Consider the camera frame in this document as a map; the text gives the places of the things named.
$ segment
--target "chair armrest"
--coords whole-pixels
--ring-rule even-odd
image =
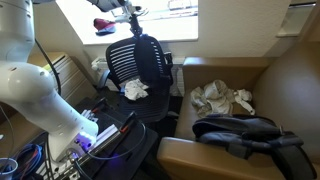
[[[284,179],[267,155],[244,160],[222,147],[178,138],[163,138],[157,158],[172,179]]]
[[[203,87],[220,79],[231,89],[252,90],[255,82],[274,58],[187,57],[183,64],[185,90]]]

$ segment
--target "cable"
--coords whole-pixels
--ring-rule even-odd
[[[4,163],[4,166],[2,166],[1,170],[0,170],[0,175],[4,172],[6,166],[8,165],[8,162],[9,162],[9,158],[10,158],[10,155],[13,153],[13,148],[14,148],[14,131],[13,131],[13,127],[12,127],[12,124],[11,124],[11,121],[10,119],[8,118],[7,114],[4,112],[2,106],[0,105],[0,109],[2,111],[2,114],[4,115],[4,117],[6,118],[6,121],[8,121],[8,124],[10,126],[10,129],[11,129],[11,136],[12,136],[12,143],[11,143],[11,149],[8,153],[8,158],[6,160],[6,162]]]
[[[110,157],[110,158],[107,158],[107,157],[97,157],[97,156],[94,156],[92,154],[90,154],[90,152],[87,152],[84,147],[82,147],[83,151],[86,152],[86,154],[91,157],[92,159],[96,159],[96,160],[102,160],[102,161],[106,161],[106,160],[113,160],[113,159],[117,159],[119,157],[122,157],[122,156],[125,156],[129,153],[131,153],[134,149],[136,149],[141,143],[142,141],[144,140],[145,136],[146,136],[146,126],[140,122],[140,124],[142,125],[142,128],[143,128],[143,135],[142,135],[142,138],[140,139],[140,141],[131,149],[129,149],[127,152],[123,153],[123,154],[120,154],[118,156],[115,156],[115,157]]]
[[[80,173],[80,175],[82,177],[84,177],[86,180],[92,180],[88,175],[87,173],[85,173],[83,171],[83,169],[81,168],[79,162],[77,160],[74,161],[74,168],[76,168],[78,170],[78,172]]]
[[[19,159],[24,160],[30,152],[33,152],[32,156],[24,164],[19,163],[13,179],[23,179],[38,167],[42,158],[42,147],[39,145],[27,144],[14,158],[19,162]]]
[[[50,68],[52,69],[52,72],[54,74],[54,77],[56,78],[57,81],[57,86],[58,86],[58,94],[61,96],[61,82],[60,82],[60,77],[58,72],[56,71],[56,68],[54,67],[54,65],[52,64],[52,62],[50,61],[50,58],[48,57],[47,53],[43,50],[42,46],[40,45],[40,43],[38,42],[37,39],[35,39],[37,46],[39,47],[41,53],[43,54],[43,56],[45,57],[46,61],[48,62]]]

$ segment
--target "black strap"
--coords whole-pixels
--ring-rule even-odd
[[[271,152],[274,163],[287,180],[316,179],[317,173],[301,147],[274,148]]]

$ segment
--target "white wall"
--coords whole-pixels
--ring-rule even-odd
[[[296,40],[275,37],[289,3],[290,0],[199,0],[199,40],[161,44],[174,56],[277,57]],[[104,56],[107,46],[83,46],[56,3],[37,5],[34,11],[36,37],[44,48],[76,56],[94,77],[90,63]]]

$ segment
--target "black cable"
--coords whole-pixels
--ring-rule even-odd
[[[129,149],[127,152],[125,152],[125,153],[123,153],[123,154],[120,154],[120,155],[115,156],[115,157],[110,157],[110,158],[109,158],[109,157],[108,157],[108,158],[107,158],[107,157],[97,157],[97,156],[94,156],[94,155],[90,154],[90,152],[86,152],[83,147],[82,147],[82,149],[83,149],[84,152],[86,152],[86,154],[87,154],[89,157],[91,157],[92,159],[96,159],[96,160],[107,161],[107,160],[113,160],[113,159],[117,159],[117,158],[119,158],[119,157],[123,157],[123,156],[131,153],[134,149],[136,149],[136,148],[142,143],[142,141],[144,140],[144,138],[145,138],[145,136],[146,136],[146,131],[147,131],[147,130],[146,130],[146,126],[145,126],[143,123],[141,123],[141,122],[140,122],[140,124],[142,125],[142,128],[143,128],[143,135],[142,135],[140,141],[139,141],[134,147],[132,147],[131,149]]]
[[[57,72],[56,68],[54,67],[54,65],[52,64],[52,62],[50,61],[50,58],[48,57],[47,53],[43,50],[42,46],[40,45],[40,43],[38,42],[37,39],[35,39],[37,46],[39,47],[41,53],[43,54],[43,56],[45,57],[46,61],[48,62],[50,68],[52,69],[52,72],[54,74],[54,77],[56,78],[57,81],[57,86],[58,86],[58,94],[61,96],[61,82],[60,82],[60,78],[59,78],[59,73]]]
[[[2,114],[4,115],[4,117],[6,118],[6,121],[8,121],[8,124],[10,126],[10,129],[11,129],[11,136],[12,136],[12,143],[11,143],[11,149],[8,153],[8,158],[6,160],[6,162],[4,163],[4,166],[2,166],[1,170],[0,170],[0,175],[4,172],[6,166],[8,165],[9,163],[9,159],[10,159],[10,155],[13,153],[13,148],[14,148],[14,131],[13,131],[13,127],[12,127],[12,124],[11,124],[11,121],[10,119],[8,118],[8,116],[6,115],[6,113],[4,112],[2,106],[0,105],[0,109],[2,111]]]
[[[85,172],[83,171],[83,169],[81,168],[81,166],[80,166],[80,164],[79,164],[79,162],[78,162],[77,160],[74,161],[74,168],[75,168],[76,170],[78,170],[78,172],[80,173],[80,175],[81,175],[82,177],[84,177],[86,180],[92,180],[92,179],[87,175],[87,173],[85,173]]]

